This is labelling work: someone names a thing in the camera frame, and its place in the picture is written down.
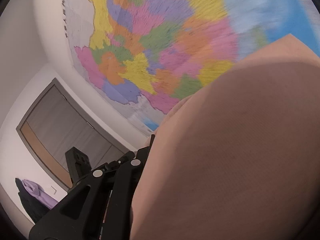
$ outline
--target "skin-colored surface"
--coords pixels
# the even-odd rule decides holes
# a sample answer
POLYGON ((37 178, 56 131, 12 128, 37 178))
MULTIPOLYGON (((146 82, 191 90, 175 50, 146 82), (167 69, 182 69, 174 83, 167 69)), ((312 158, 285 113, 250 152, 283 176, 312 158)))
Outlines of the skin-colored surface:
POLYGON ((319 198, 319 66, 288 35, 175 106, 133 197, 131 239, 296 235, 319 198))

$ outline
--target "map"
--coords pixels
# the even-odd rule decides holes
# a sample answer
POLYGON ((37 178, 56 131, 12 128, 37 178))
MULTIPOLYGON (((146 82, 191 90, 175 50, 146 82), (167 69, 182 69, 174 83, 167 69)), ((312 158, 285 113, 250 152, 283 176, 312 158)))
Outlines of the map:
POLYGON ((183 98, 291 33, 317 55, 311 0, 63 0, 74 68, 150 135, 183 98))

